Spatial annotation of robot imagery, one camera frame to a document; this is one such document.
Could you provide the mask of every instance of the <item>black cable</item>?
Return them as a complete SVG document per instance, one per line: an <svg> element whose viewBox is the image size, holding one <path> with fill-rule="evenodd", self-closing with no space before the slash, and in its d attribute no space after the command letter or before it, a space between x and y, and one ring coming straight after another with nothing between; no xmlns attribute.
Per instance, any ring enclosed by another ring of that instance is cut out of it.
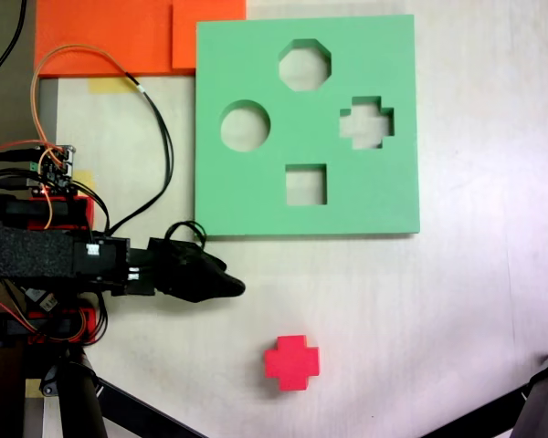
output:
<svg viewBox="0 0 548 438"><path fill-rule="evenodd" d="M22 27L25 23L25 15L26 15L26 0L22 0L20 2L20 16L18 17L18 25L16 26L16 31L14 36L12 37L12 40L10 41L10 44L6 48L5 52L0 57L0 67L5 63L6 59L12 52L12 49L15 48L16 42L18 41L18 38L20 37L20 33L22 32Z"/></svg>
<svg viewBox="0 0 548 438"><path fill-rule="evenodd" d="M196 221L182 221L177 222L176 224L172 224L168 230L166 230L166 233L164 234L164 240L169 241L171 239L171 236L174 234L176 229L180 226L186 226L189 229L191 229L197 238L199 239L199 242L201 243L201 249L205 249L205 243L207 241L207 232L205 231L205 228L199 224Z"/></svg>
<svg viewBox="0 0 548 438"><path fill-rule="evenodd" d="M98 297L98 303L100 307L100 317L98 318L98 323L93 330L93 333L90 333L90 338L93 338L93 340L89 340L87 342L82 342L81 345L83 346L89 346L94 345L105 336L106 331L108 330L108 310L106 309L106 303L103 299L103 295L101 292L96 292L96 296Z"/></svg>
<svg viewBox="0 0 548 438"><path fill-rule="evenodd" d="M9 177L23 177L38 183L45 184L49 187L54 187L54 183L51 182L45 175L39 175L36 172L26 170L26 169L16 169L16 168L7 168L0 169L0 178L9 178Z"/></svg>
<svg viewBox="0 0 548 438"><path fill-rule="evenodd" d="M92 191L87 185L84 185L81 182L74 181L72 184L69 185L69 187L72 189L78 190L80 192L84 192L87 196L93 199L93 201L100 207L100 209L103 211L103 213L106 216L106 225L104 229L104 234L107 234L110 230L110 213L108 212L108 207L106 206L106 203L104 203L103 200L94 191Z"/></svg>
<svg viewBox="0 0 548 438"><path fill-rule="evenodd" d="M12 288L8 285L8 283L5 282L5 280L0 280L0 283L4 287L8 296L10 296L10 299L12 299L12 302L14 303L16 309L20 312L21 315L24 315L25 312L23 311L22 306L20 306L20 303L18 302L18 299L16 298L16 295Z"/></svg>
<svg viewBox="0 0 548 438"><path fill-rule="evenodd" d="M136 78L132 76L130 73L126 73L126 77L128 77L128 79L131 80L134 83L134 85L136 85L137 87L140 86L140 82L138 82L138 80L136 80ZM171 134L169 133L168 128L166 127L166 123L164 123L163 115L158 110L153 100L148 95L148 93L144 91L142 94L144 95L144 98L146 99L146 101L151 106L151 109L153 110L154 117L156 118L158 127L163 137L163 150L164 150L164 161L165 161L163 188L150 201L148 201L143 206L135 210L133 213L128 214L126 217L120 220L117 224L115 224L112 228L110 228L110 230L106 232L106 235L113 235L116 231L118 231L118 229L120 229L122 225L126 224L128 221L136 217L138 214L141 214L145 212L146 210L148 210L150 207L152 207L156 203L156 201L158 201L161 198L161 196L163 196L164 192L166 192L166 189L171 183L171 180L173 179L174 146L173 146L173 140L171 139Z"/></svg>

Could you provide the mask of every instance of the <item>circle hole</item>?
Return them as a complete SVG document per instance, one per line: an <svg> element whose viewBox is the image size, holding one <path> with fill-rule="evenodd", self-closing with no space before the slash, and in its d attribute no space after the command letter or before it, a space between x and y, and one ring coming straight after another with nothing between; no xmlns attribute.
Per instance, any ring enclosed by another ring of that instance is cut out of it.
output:
<svg viewBox="0 0 548 438"><path fill-rule="evenodd" d="M259 148L270 134L270 117L264 107L253 100L239 100L224 111L221 140L238 152Z"/></svg>

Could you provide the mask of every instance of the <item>red wire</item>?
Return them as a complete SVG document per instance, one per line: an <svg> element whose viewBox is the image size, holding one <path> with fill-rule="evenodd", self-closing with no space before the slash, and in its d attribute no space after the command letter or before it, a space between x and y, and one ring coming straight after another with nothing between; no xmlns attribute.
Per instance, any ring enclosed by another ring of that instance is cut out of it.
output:
<svg viewBox="0 0 548 438"><path fill-rule="evenodd" d="M27 330L29 330L30 332L32 333L37 333L37 331L30 327L23 319L21 319L13 310L11 310L10 308L8 308L7 306L5 306L1 301L0 301L0 307L3 308L6 312L8 312L10 315L12 315L20 324L22 324L23 327L25 327Z"/></svg>

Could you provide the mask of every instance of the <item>square hole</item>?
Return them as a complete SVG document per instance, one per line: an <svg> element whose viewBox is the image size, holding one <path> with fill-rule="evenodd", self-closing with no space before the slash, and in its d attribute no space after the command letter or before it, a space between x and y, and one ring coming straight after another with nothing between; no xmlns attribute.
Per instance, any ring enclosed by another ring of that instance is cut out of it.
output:
<svg viewBox="0 0 548 438"><path fill-rule="evenodd" d="M288 164L286 166L287 205L327 204L327 165Z"/></svg>

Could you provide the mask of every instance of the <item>wire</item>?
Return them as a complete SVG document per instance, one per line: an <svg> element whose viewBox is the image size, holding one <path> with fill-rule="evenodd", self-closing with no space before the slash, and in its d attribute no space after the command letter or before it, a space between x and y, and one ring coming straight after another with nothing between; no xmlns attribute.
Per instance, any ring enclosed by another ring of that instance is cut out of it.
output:
<svg viewBox="0 0 548 438"><path fill-rule="evenodd" d="M104 233L107 234L110 230L110 213L108 212L108 207L103 202L103 200L93 191L91 190L87 185L84 185L83 183L79 181L74 181L72 184L69 185L71 189L75 189L79 192L85 193L87 196L89 196L93 201L100 207L100 209L103 211L103 213L106 216L106 224L104 228Z"/></svg>
<svg viewBox="0 0 548 438"><path fill-rule="evenodd" d="M153 100L148 96L148 93L146 93L145 90L143 90L143 87L140 85L140 82L136 80L131 74L126 75L133 83L138 87L138 89L141 91L141 93L144 95L146 100L148 101L149 105L153 109L154 117L156 118L158 122L158 126L160 128L161 134L163 136L163 146L164 146L164 159L165 159L165 170L164 170L164 184L163 188L161 189L158 194L156 194L150 201L145 203L142 207L138 208L136 211L134 211L131 214L128 214L126 217L124 217L122 220L120 220L116 225L114 225L108 235L113 235L118 229L126 224L128 221L136 217L138 214L141 214L148 210L150 207L152 207L156 201L160 199L161 196L163 196L164 192L166 192L166 189L168 189L169 184L171 183L171 180L173 179L173 172L174 172L174 147L173 147L173 140L171 139L171 134L168 131L168 128L166 127L166 124L164 123L164 119L160 111L156 108L156 105L154 104Z"/></svg>
<svg viewBox="0 0 548 438"><path fill-rule="evenodd" d="M16 31L12 37L12 40L10 41L10 44L8 45L5 52L0 57L0 67L2 67L2 65L5 63L6 59L8 58L8 56L10 56L12 49L15 48L16 42L18 41L18 38L20 37L20 33L22 32L22 28L25 23L25 15L26 15L26 0L22 0L20 2L20 16L18 17L18 24L16 25Z"/></svg>
<svg viewBox="0 0 548 438"><path fill-rule="evenodd" d="M134 86L142 93L148 104L150 105L151 109L153 110L154 117L156 118L158 122L159 129L161 131L161 135L163 137L163 149L164 149L164 158L165 158L165 168L164 168L164 183L163 188L161 189L158 194L156 194L150 201L145 203L143 206L136 209L133 213L129 214L128 216L121 219L116 225L113 227L106 227L105 234L106 235L113 235L118 229L126 224L128 221L130 221L132 218L136 217L138 214L141 214L148 210L151 206L153 206L156 201L158 201L161 196L166 192L166 189L168 188L171 180L173 179L173 171L174 171L174 146L173 141L171 139L171 135L168 131L168 128L166 127L166 123L164 123L164 119L158 108L156 108L156 105L154 104L153 100L150 98L148 93L144 90L144 87L140 84L136 78L131 75L126 68L110 53L107 51L91 46L88 44L67 44L65 46L60 46L57 48L54 48L50 52L48 52L37 64L37 68L35 69L35 73L33 75L33 80L31 82L30 86L30 109L33 116L33 121L35 123L35 127L37 128L38 137L42 140L47 142L47 134L43 130L43 127L40 122L40 118L38 117L38 111L37 111L37 92L38 92L38 78L40 75L41 69L45 66L45 64L53 58L56 54L70 51L70 50L84 50L87 52L95 53L100 56L103 56L107 58L113 65L115 65L119 71L121 71L133 84ZM54 153L52 152L51 148L46 144L49 154L51 155L51 158L54 158Z"/></svg>
<svg viewBox="0 0 548 438"><path fill-rule="evenodd" d="M4 149L10 149L15 146L20 146L21 144L38 144L40 146L45 146L45 144L48 144L48 146L52 149L56 149L58 151L63 151L63 148L60 146L57 146L56 144L49 143L48 141L42 141L42 140L19 140L19 141L10 141L8 143L4 143L0 145L0 151L3 151Z"/></svg>
<svg viewBox="0 0 548 438"><path fill-rule="evenodd" d="M47 156L48 152L49 152L49 148L45 148L45 151L43 152L43 154L40 156L40 159L38 160L38 169L37 169L38 175L42 173L43 160ZM45 228L43 228L44 230L47 230L51 226L51 222L53 222L53 204L51 203L51 198L48 196L48 190L45 184L42 185L42 189L43 189L42 193L45 195L45 199L47 200L47 204L48 204L48 221L47 221L47 224L45 225Z"/></svg>
<svg viewBox="0 0 548 438"><path fill-rule="evenodd" d="M12 300L12 303L15 305L16 310L17 310L20 318L23 319L24 322L21 321L10 310L10 308L6 307L1 301L0 301L0 307L3 308L4 310L6 310L10 315L12 315L18 322L20 322L23 326L25 326L25 328L27 330L31 331L32 333L34 333L36 335L43 335L43 336L46 337L47 340L55 340L55 341L58 341L58 342L64 342L64 341L73 342L75 340L79 340L83 336L83 334L85 333L85 330L87 329L87 320L85 318L85 313L81 310L81 308L79 309L79 314L81 316L81 327L79 328L79 331L75 335L73 335L69 338L55 338L55 337L52 337L52 336L48 335L47 333L41 331L39 328L35 328L32 325L32 323L25 317L25 314L24 314L24 312L23 312L23 310L20 306L20 303L18 303L18 300L16 299L16 296L15 296L12 288L4 280L0 280L0 283L2 284L4 289L6 290L6 293L8 294L10 299Z"/></svg>
<svg viewBox="0 0 548 438"><path fill-rule="evenodd" d="M183 222L177 222L176 224L172 224L169 227L169 229L166 230L166 233L164 234L164 240L169 241L171 237L173 236L174 232L180 226L186 226L191 231L193 231L193 233L195 233L195 235L199 239L199 242L201 243L201 249L205 249L205 244L207 241L207 232L205 231L205 228L196 221L183 221Z"/></svg>
<svg viewBox="0 0 548 438"><path fill-rule="evenodd" d="M14 317L14 319L16 319L25 329L27 329L28 331L30 331L31 333L37 333L37 331L35 330L34 327L32 327L30 324L27 324L23 319L21 319L13 310L11 310L9 307L7 307L6 305L4 305L1 301L0 301L0 307L5 310L6 312L8 312L12 317Z"/></svg>
<svg viewBox="0 0 548 438"><path fill-rule="evenodd" d="M100 54L104 57L106 57L109 61L111 61L119 70L121 70L124 74L127 73L126 69L116 60L115 57L110 55L105 50L91 46L89 44L66 44L64 46L60 46L57 48L54 48L50 52L48 52L37 64L37 67L35 68L35 73L33 75L32 82L30 84L30 111L33 116L33 121L35 123L35 128L37 128L38 137L42 141L47 141L47 134L43 130L43 127L40 123L40 118L38 117L38 110L37 110L37 92L38 92L38 76L40 75L41 69L47 64L47 62L54 57L56 54L70 51L70 50L85 50L92 53ZM55 160L55 162L58 161L57 157L55 157L55 154L51 151L49 153L51 155L51 158Z"/></svg>

